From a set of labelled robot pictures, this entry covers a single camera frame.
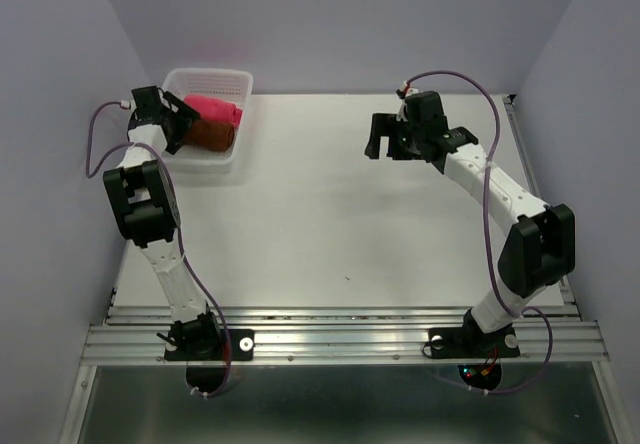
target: wire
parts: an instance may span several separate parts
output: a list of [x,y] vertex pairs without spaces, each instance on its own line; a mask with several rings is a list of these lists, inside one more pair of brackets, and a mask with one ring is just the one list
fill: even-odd
[[[111,156],[114,152],[120,150],[120,149],[125,149],[125,148],[129,148],[129,147],[141,147],[143,149],[146,149],[147,151],[149,151],[153,157],[155,157],[155,159],[158,161],[158,164],[160,165],[160,168],[162,169],[162,172],[164,173],[165,177],[167,178],[167,183],[169,184],[169,189],[171,189],[171,193],[173,195],[175,195],[175,188],[173,185],[173,180],[171,179],[171,174],[169,173],[169,169],[167,168],[166,164],[164,163],[164,161],[162,160],[162,157],[156,152],[156,150],[144,143],[141,142],[127,142],[124,144],[118,144],[116,146],[113,146],[111,149],[109,149],[104,156],[102,156],[102,158],[100,159],[100,161],[98,162],[98,164],[96,165],[95,169],[93,171],[91,171],[91,151],[92,151],[92,144],[93,144],[93,131],[94,131],[94,127],[95,127],[95,122],[96,122],[96,118],[98,117],[98,114],[100,114],[100,111],[102,111],[102,109],[104,109],[107,106],[111,106],[111,105],[120,105],[119,101],[109,101],[109,102],[105,102],[104,104],[102,104],[101,106],[99,106],[95,112],[93,113],[93,116],[91,116],[91,121],[89,123],[89,137],[87,139],[87,155],[86,155],[86,160],[85,160],[85,175],[87,176],[88,179],[93,179],[96,174],[100,171],[100,168],[103,166],[104,162],[107,160],[107,158],[109,156]],[[224,316],[224,313],[222,312],[222,309],[220,308],[220,305],[218,304],[218,302],[213,298],[213,296],[211,295],[211,293],[209,292],[209,290],[206,288],[206,286],[202,283],[202,281],[200,280],[200,278],[198,277],[198,275],[196,274],[195,270],[193,269],[193,266],[191,265],[191,263],[189,262],[189,260],[187,259],[187,255],[185,253],[184,250],[184,240],[182,237],[182,228],[178,228],[178,246],[180,248],[180,254],[183,257],[183,261],[184,264],[187,268],[187,270],[189,271],[189,274],[191,274],[191,277],[193,278],[193,280],[195,281],[196,285],[200,288],[200,290],[204,293],[204,295],[207,297],[207,299],[209,299],[209,301],[211,302],[211,304],[213,304],[213,307],[216,309],[216,312],[218,313],[218,317],[220,318],[220,322],[222,324],[223,330],[224,330],[224,335],[225,335],[225,340],[226,340],[226,349],[223,351],[223,359],[225,361],[225,373],[224,376],[222,378],[222,382],[220,383],[220,385],[218,386],[218,388],[210,393],[207,393],[205,397],[215,397],[217,395],[219,395],[220,393],[222,393],[222,391],[225,389],[227,382],[229,381],[229,376],[231,374],[231,362],[233,360],[233,347],[231,345],[231,334],[229,332],[229,326],[227,325],[227,320]]]
[[498,141],[500,140],[500,130],[501,130],[500,114],[498,113],[498,108],[495,102],[493,102],[493,99],[491,99],[491,96],[489,95],[489,93],[484,89],[484,87],[482,87],[477,81],[470,78],[469,76],[456,71],[437,70],[437,71],[428,71],[428,72],[422,72],[420,74],[416,74],[410,79],[407,79],[405,91],[409,89],[409,87],[411,87],[411,84],[418,79],[422,79],[423,77],[439,76],[439,75],[458,77],[462,80],[467,81],[472,86],[474,86],[487,99],[489,106],[491,106],[491,111],[493,112],[493,117],[495,120],[495,134],[493,136],[493,142],[491,143],[491,147],[489,148],[489,153],[487,154],[487,164],[484,170],[484,182],[483,182],[483,189],[482,189],[482,228],[484,232],[484,247],[485,247],[485,253],[487,256],[487,266],[489,268],[489,279],[491,281],[491,288],[493,289],[493,292],[496,296],[498,303],[507,314],[517,319],[525,311],[534,311],[542,318],[545,325],[547,326],[547,332],[549,333],[549,346],[547,348],[547,355],[544,359],[544,362],[542,363],[542,367],[540,368],[538,373],[536,373],[535,376],[533,376],[533,378],[531,378],[529,381],[513,389],[504,389],[501,391],[500,390],[490,391],[490,394],[510,394],[511,392],[517,392],[526,387],[529,387],[531,384],[536,382],[542,376],[542,374],[547,368],[547,365],[549,364],[549,360],[551,359],[551,353],[553,351],[553,331],[551,330],[551,323],[549,322],[549,319],[540,309],[538,309],[537,307],[528,306],[523,308],[522,311],[518,313],[513,309],[511,309],[506,302],[504,302],[504,299],[500,295],[500,290],[498,289],[498,281],[496,279],[496,272],[493,266],[493,251],[491,250],[491,234],[489,232],[489,196],[490,196],[489,185],[491,182],[491,164],[493,163],[493,156],[498,147]]

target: white plastic container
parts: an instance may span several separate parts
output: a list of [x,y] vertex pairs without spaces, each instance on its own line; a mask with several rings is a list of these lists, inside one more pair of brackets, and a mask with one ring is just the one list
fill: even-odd
[[[253,76],[244,71],[229,69],[184,68],[174,69],[164,80],[162,89],[184,99],[189,94],[217,97],[232,102],[243,111],[243,119],[249,105]],[[211,152],[191,146],[183,146],[174,156],[163,159],[172,171],[179,172],[229,172],[242,141],[242,120],[236,130],[233,145],[226,152]]]

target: brown object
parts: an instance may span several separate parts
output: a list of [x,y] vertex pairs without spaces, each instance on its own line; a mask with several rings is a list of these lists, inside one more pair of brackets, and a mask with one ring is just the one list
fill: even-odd
[[199,119],[191,126],[184,142],[212,152],[224,152],[233,144],[235,135],[235,129],[230,122]]

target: wall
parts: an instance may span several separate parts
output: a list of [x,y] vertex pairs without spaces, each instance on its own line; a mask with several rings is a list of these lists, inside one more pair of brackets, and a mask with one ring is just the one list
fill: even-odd
[[388,92],[436,68],[515,92],[569,2],[111,0],[154,82],[184,65],[240,68],[260,93]]
[[516,109],[546,199],[577,216],[571,276],[640,422],[640,0],[573,0]]
[[[107,0],[0,0],[0,440],[57,441],[123,242],[84,179],[93,108],[148,82]],[[98,151],[122,117],[99,123]]]

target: folded cloth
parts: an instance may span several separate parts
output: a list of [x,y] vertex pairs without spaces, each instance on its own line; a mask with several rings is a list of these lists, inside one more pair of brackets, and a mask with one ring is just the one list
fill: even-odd
[[198,119],[184,136],[184,142],[213,152],[225,152],[233,144],[235,134],[235,128],[230,122]]
[[184,102],[198,111],[205,121],[229,122],[233,127],[240,125],[242,109],[231,102],[199,94],[189,94]]

